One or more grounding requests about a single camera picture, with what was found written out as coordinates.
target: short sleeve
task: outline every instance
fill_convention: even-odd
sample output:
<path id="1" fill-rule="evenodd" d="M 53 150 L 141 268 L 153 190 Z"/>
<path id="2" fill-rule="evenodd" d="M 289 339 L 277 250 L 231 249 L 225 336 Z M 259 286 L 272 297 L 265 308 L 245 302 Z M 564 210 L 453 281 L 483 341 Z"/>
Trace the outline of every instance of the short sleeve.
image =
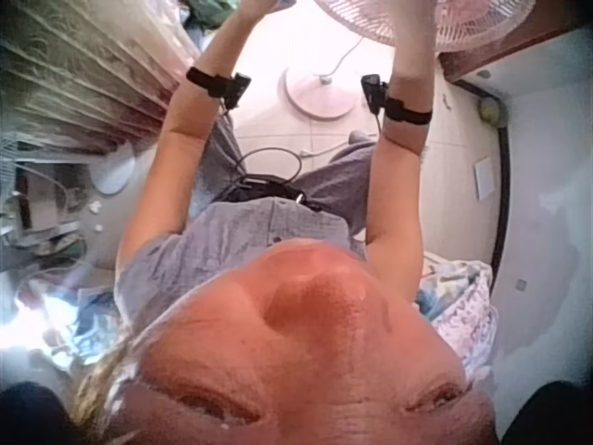
<path id="1" fill-rule="evenodd" d="M 115 301 L 127 324 L 134 324 L 148 302 L 164 299 L 170 287 L 170 270 L 176 267 L 179 235 L 161 235 L 142 246 L 120 274 Z"/>

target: gray pants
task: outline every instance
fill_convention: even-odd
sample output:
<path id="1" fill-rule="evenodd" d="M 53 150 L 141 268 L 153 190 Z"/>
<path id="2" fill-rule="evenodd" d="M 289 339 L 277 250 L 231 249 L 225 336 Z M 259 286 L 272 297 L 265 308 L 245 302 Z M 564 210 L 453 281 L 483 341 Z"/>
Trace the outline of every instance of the gray pants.
<path id="1" fill-rule="evenodd" d="M 348 146 L 340 150 L 328 165 L 304 173 L 291 183 L 304 192 L 309 201 L 344 218 L 352 235 L 365 226 L 371 154 L 375 144 L 365 134 L 353 132 L 348 138 Z M 201 213 L 237 173 L 246 172 L 244 165 L 237 166 L 241 156 L 230 120 L 218 118 L 197 173 L 190 218 Z"/>

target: white floor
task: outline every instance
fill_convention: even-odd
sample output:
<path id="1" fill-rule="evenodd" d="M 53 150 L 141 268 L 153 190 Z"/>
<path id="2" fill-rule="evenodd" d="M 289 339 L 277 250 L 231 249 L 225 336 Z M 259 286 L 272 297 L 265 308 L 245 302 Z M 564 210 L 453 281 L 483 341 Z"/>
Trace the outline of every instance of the white floor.
<path id="1" fill-rule="evenodd" d="M 282 82 L 289 66 L 332 70 L 359 36 L 322 12 L 312 0 L 300 0 L 289 11 L 272 14 L 253 32 L 238 62 L 237 70 L 252 78 L 240 107 L 233 112 L 240 147 L 249 152 L 264 146 L 280 146 L 314 152 L 346 141 L 353 130 L 376 134 L 373 115 L 360 90 L 358 105 L 338 121 L 313 121 L 287 101 Z M 345 60 L 340 70 L 357 77 L 379 73 L 388 79 L 393 48 L 364 40 Z M 425 247 L 450 259 L 490 262 L 499 204 L 498 134 L 480 122 L 474 96 L 436 79 L 435 118 L 428 137 L 423 164 L 422 220 Z M 322 166 L 333 153 L 304 159 L 304 172 Z M 104 206 L 98 216 L 86 215 L 90 227 L 103 226 L 92 234 L 96 263 L 113 267 L 124 222 L 130 216 L 154 154 L 145 152 L 137 171 L 123 192 L 100 197 Z M 496 192 L 478 201 L 473 176 L 476 161 L 493 160 Z M 248 159 L 253 172 L 291 175 L 296 167 L 286 155 L 265 153 Z"/>

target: black belt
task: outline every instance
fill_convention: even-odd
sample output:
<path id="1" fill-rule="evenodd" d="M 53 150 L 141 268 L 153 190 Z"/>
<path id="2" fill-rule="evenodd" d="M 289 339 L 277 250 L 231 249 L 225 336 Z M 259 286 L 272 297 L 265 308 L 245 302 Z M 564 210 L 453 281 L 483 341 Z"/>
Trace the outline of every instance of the black belt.
<path id="1" fill-rule="evenodd" d="M 263 197 L 283 197 L 313 211 L 322 207 L 310 202 L 304 192 L 291 187 L 285 179 L 271 174 L 245 174 L 227 187 L 214 201 L 247 202 Z"/>

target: person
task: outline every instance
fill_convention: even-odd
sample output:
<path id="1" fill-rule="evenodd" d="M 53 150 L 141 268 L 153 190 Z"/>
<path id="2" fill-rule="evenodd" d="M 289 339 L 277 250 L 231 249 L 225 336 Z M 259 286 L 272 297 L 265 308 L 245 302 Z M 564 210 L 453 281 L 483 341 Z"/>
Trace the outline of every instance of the person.
<path id="1" fill-rule="evenodd" d="M 436 0 L 385 1 L 387 96 L 425 116 Z M 229 78 L 275 4 L 242 0 L 195 68 Z M 125 443 L 497 443 L 490 400 L 412 305 L 428 128 L 387 116 L 377 143 L 353 133 L 290 184 L 305 200 L 228 202 L 217 197 L 243 169 L 230 123 L 183 80 L 120 242 L 116 301 L 132 334 L 82 386 L 76 422 Z"/>

